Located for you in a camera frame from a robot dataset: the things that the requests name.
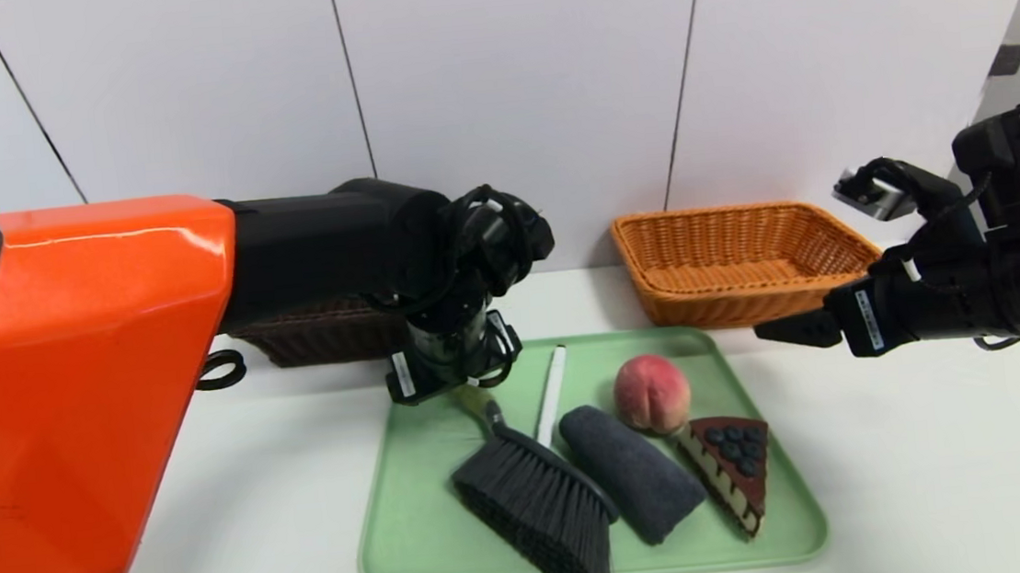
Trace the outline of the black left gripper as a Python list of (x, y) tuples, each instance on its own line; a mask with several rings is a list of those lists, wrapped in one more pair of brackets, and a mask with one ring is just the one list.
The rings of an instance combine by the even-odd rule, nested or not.
[(395, 405), (415, 406), (462, 384), (498, 387), (510, 375), (521, 340), (499, 310), (471, 311), (452, 329), (408, 319), (409, 341), (387, 357), (384, 386)]

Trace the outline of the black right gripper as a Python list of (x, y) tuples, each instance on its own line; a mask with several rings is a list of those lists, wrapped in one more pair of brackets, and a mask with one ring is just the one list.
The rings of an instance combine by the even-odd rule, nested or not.
[(755, 324), (754, 335), (815, 348), (840, 345), (855, 357), (879, 357), (913, 342), (971, 338), (981, 348), (1008, 346), (989, 266), (977, 251), (904, 260), (888, 256), (867, 276), (838, 287), (825, 309)]

